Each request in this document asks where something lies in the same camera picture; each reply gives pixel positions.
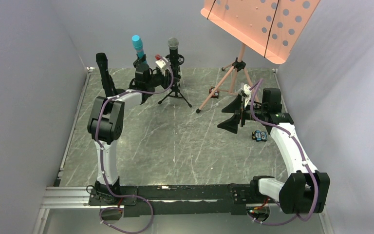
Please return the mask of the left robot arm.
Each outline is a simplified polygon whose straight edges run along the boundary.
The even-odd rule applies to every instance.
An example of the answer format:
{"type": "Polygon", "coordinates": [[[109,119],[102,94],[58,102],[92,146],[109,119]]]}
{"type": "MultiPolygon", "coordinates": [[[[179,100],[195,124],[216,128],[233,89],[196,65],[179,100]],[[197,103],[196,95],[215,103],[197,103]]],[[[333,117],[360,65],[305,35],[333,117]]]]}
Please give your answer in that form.
{"type": "Polygon", "coordinates": [[[155,69],[140,63],[135,66],[134,78],[128,89],[112,88],[106,97],[94,100],[87,130],[97,151],[98,176],[94,185],[97,193],[122,196],[116,166],[116,147],[123,132],[124,114],[155,95],[156,87],[161,86],[166,91],[175,86],[180,78],[179,72],[178,65],[163,59],[158,61],[155,69]]]}

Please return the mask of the black small desk mic stand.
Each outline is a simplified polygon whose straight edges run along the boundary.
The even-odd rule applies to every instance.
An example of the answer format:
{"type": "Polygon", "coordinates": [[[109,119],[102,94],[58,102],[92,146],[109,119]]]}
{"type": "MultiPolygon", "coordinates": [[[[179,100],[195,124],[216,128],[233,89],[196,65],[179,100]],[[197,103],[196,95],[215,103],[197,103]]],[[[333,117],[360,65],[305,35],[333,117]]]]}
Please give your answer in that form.
{"type": "Polygon", "coordinates": [[[121,89],[121,88],[114,88],[114,95],[120,95],[121,93],[124,93],[126,89],[121,89]]]}

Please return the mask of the blue microphone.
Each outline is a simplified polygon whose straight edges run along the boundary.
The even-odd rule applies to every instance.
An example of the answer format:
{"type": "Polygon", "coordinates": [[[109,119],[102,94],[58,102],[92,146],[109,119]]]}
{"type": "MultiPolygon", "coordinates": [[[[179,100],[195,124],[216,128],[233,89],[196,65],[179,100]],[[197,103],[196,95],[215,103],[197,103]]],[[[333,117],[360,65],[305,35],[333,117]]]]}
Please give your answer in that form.
{"type": "Polygon", "coordinates": [[[136,50],[136,55],[137,57],[142,57],[145,52],[144,52],[144,48],[143,48],[143,42],[140,38],[139,35],[133,35],[132,38],[132,45],[134,47],[134,49],[136,50]]]}

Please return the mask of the black microphone orange end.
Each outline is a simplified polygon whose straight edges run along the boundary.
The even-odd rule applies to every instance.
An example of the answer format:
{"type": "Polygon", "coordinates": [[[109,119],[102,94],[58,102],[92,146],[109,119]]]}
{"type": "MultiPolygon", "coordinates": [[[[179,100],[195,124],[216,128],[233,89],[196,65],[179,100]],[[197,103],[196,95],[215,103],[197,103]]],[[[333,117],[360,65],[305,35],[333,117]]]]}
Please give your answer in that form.
{"type": "Polygon", "coordinates": [[[107,97],[116,96],[118,92],[115,88],[114,82],[112,80],[111,75],[109,74],[108,69],[108,59],[105,53],[97,53],[96,54],[96,63],[98,65],[100,76],[101,76],[101,83],[107,97]]]}

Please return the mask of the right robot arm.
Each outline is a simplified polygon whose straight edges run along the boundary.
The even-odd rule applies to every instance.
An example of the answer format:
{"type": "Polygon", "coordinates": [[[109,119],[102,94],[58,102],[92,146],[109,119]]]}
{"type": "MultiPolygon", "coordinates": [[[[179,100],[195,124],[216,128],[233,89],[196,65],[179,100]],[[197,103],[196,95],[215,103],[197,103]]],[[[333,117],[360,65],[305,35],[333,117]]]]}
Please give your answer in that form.
{"type": "Polygon", "coordinates": [[[276,143],[288,172],[285,182],[272,176],[253,177],[251,195],[277,201],[286,214],[323,212],[330,178],[327,173],[318,171],[299,142],[292,117],[282,111],[280,89],[265,88],[261,102],[251,100],[250,95],[250,89],[245,87],[222,109],[232,117],[218,124],[218,128],[235,134],[247,120],[261,123],[266,128],[265,133],[276,143]]]}

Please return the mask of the black microphone silver grille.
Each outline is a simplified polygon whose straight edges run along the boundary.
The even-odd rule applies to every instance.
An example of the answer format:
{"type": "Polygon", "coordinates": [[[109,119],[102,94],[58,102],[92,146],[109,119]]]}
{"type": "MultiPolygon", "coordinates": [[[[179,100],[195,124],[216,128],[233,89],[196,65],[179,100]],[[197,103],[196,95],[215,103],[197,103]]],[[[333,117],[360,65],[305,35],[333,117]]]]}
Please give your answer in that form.
{"type": "Polygon", "coordinates": [[[178,54],[179,41],[177,38],[170,38],[168,40],[169,47],[169,60],[172,65],[172,70],[176,70],[179,65],[179,54],[178,54]]]}

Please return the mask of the black tripod shock mount stand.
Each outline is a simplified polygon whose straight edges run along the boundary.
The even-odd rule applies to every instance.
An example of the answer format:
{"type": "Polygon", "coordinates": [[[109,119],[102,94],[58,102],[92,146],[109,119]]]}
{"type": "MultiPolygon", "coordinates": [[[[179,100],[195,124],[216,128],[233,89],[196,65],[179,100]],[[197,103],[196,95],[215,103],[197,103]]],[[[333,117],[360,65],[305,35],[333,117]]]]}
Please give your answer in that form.
{"type": "Polygon", "coordinates": [[[180,75],[180,66],[184,63],[184,57],[180,55],[178,52],[170,52],[167,56],[165,56],[171,63],[170,67],[173,72],[174,80],[173,85],[170,88],[170,92],[164,96],[160,101],[158,101],[158,104],[161,104],[166,98],[178,98],[183,99],[187,105],[191,108],[192,105],[188,102],[188,100],[183,96],[180,90],[180,84],[179,81],[181,79],[180,75]]]}

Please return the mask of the black clip desk mic stand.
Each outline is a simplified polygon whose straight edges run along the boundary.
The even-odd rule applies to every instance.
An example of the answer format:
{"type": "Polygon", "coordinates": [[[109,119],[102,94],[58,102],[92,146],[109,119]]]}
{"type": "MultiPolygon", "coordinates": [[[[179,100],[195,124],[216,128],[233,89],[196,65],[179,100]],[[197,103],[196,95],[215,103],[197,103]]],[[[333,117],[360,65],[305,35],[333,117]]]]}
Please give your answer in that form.
{"type": "Polygon", "coordinates": [[[137,59],[133,62],[133,66],[134,68],[136,69],[139,65],[141,64],[147,64],[147,61],[146,61],[146,54],[144,54],[142,57],[137,57],[137,59]]]}

